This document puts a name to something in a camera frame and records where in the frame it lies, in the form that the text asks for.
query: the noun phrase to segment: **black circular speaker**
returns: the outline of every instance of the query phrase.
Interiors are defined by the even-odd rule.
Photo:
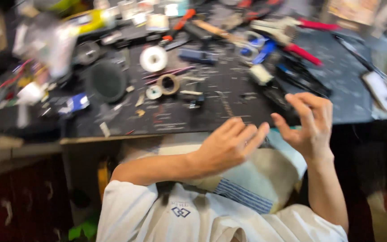
[[[128,85],[127,72],[109,59],[101,59],[89,67],[84,79],[88,94],[96,95],[107,103],[121,99]]]

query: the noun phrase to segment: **blue tool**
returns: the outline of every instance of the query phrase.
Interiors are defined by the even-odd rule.
[[[262,35],[257,37],[259,34],[255,33],[252,35],[251,33],[255,33],[252,31],[248,31],[248,37],[255,37],[252,40],[249,40],[249,45],[246,45],[244,48],[240,50],[240,55],[246,61],[251,62],[253,65],[262,63],[266,56],[274,51],[276,48],[276,42],[272,39],[265,38]]]

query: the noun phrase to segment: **black work mat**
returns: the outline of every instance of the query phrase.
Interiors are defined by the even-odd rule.
[[[334,103],[334,124],[372,120],[372,100],[360,79],[367,70],[329,32],[302,30],[295,43],[324,63],[321,68],[313,65],[309,67],[319,80],[333,90],[331,101]],[[370,58],[368,48],[359,43],[353,45],[362,55]],[[184,47],[195,48],[197,45],[187,44]],[[124,135],[132,130],[131,135],[212,131],[229,118],[215,91],[225,94],[234,115],[242,117],[245,123],[260,125],[266,121],[273,126],[270,114],[280,112],[280,109],[248,80],[246,67],[239,64],[233,47],[222,42],[213,42],[211,45],[211,49],[219,53],[219,62],[214,66],[186,63],[177,57],[177,49],[169,52],[167,69],[196,65],[196,70],[186,75],[206,78],[206,99],[201,109],[189,109],[188,103],[177,96],[164,96],[159,101],[146,98],[144,104],[135,107],[139,93],[147,88],[144,85],[146,81],[141,78],[149,75],[139,65],[139,55],[143,48],[137,46],[130,50],[131,67],[128,71],[135,90],[114,105],[90,97],[90,109],[78,115],[67,126],[68,137],[103,136],[99,127],[103,122],[112,136]],[[302,91],[286,83],[283,85],[291,93]],[[135,113],[138,109],[145,111],[142,117]]]

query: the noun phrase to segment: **red screwdriver handle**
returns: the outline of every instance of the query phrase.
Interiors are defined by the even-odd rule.
[[[302,58],[308,60],[309,62],[311,62],[315,65],[319,65],[319,66],[322,65],[322,61],[320,61],[318,58],[314,57],[312,54],[310,54],[306,50],[300,48],[298,45],[296,45],[294,43],[287,45],[284,48],[284,50],[287,52],[293,52],[293,53],[301,56]]]
[[[305,19],[298,19],[301,22],[301,25],[299,27],[303,28],[312,28],[316,30],[338,30],[340,29],[340,26],[338,25],[330,25],[330,24],[324,24],[320,22],[313,22],[313,21],[308,21]]]

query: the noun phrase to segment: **tape roll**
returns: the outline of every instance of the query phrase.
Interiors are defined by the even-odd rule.
[[[173,82],[173,88],[171,90],[168,90],[168,89],[166,89],[164,87],[163,81],[164,81],[165,78],[169,78]],[[180,88],[180,81],[173,74],[165,74],[165,75],[162,75],[162,76],[159,77],[158,82],[156,83],[156,85],[158,85],[162,89],[162,94],[164,94],[164,95],[173,95]]]
[[[167,53],[159,46],[146,48],[140,55],[140,65],[148,72],[160,71],[166,67],[167,63]]]
[[[162,89],[158,85],[150,86],[146,90],[146,96],[148,99],[155,100],[162,96]]]

